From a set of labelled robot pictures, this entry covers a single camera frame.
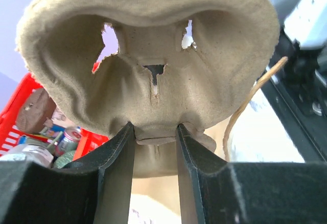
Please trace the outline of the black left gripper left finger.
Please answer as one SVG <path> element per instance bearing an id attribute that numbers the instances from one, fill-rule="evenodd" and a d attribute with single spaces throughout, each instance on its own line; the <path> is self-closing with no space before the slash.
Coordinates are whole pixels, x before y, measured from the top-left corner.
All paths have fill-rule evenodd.
<path id="1" fill-rule="evenodd" d="M 133 125 L 61 169 L 1 162 L 1 223 L 127 223 Z"/>

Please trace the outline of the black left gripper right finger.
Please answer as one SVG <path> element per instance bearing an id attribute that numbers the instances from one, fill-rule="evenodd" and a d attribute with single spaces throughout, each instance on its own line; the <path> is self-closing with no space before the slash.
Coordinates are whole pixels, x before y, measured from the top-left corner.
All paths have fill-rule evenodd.
<path id="1" fill-rule="evenodd" d="M 228 163 L 176 130 L 182 223 L 326 223 L 325 163 Z"/>

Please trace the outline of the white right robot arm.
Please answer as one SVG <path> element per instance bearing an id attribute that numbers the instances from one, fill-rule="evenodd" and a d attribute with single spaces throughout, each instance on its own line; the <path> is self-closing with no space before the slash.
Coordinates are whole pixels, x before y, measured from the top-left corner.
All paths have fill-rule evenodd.
<path id="1" fill-rule="evenodd" d="M 281 26 L 262 91 L 306 162 L 326 161 L 326 0 L 300 0 Z"/>

